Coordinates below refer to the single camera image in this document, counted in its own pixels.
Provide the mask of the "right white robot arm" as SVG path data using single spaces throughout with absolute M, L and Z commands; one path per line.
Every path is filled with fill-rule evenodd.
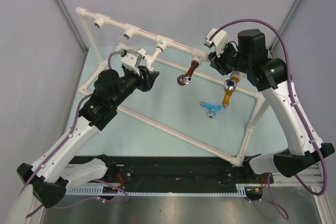
M 212 28 L 205 45 L 215 47 L 208 59 L 220 74 L 239 71 L 247 75 L 273 109 L 287 140 L 288 147 L 283 151 L 252 157 L 242 169 L 245 181 L 254 183 L 261 174 L 273 172 L 292 177 L 320 161 L 321 156 L 326 158 L 335 152 L 334 146 L 323 142 L 314 130 L 310 131 L 313 138 L 309 138 L 301 121 L 306 115 L 295 109 L 299 99 L 294 83 L 288 81 L 286 63 L 268 58 L 264 33 L 259 29 L 243 30 L 238 33 L 238 47 L 234 48 L 225 31 Z

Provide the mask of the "white water faucet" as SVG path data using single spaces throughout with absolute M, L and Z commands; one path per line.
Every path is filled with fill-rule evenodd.
M 145 67 L 148 69 L 149 72 L 153 72 L 154 68 L 152 65 L 155 63 L 157 57 L 163 52 L 160 47 L 156 47 L 155 51 L 152 55 L 149 55 L 144 48 L 140 48 L 138 53 L 141 56 L 141 59 L 145 62 Z

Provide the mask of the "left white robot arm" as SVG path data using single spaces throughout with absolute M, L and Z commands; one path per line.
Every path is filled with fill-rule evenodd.
M 101 132 L 117 115 L 118 106 L 136 89 L 152 89 L 158 71 L 139 66 L 139 73 L 126 68 L 120 77 L 113 69 L 104 70 L 94 83 L 93 94 L 80 100 L 71 128 L 38 160 L 22 163 L 17 173 L 25 185 L 33 186 L 34 196 L 45 208 L 58 204 L 70 189 L 95 179 L 110 182 L 117 172 L 116 163 L 101 154 L 93 160 L 65 170 L 78 151 Z

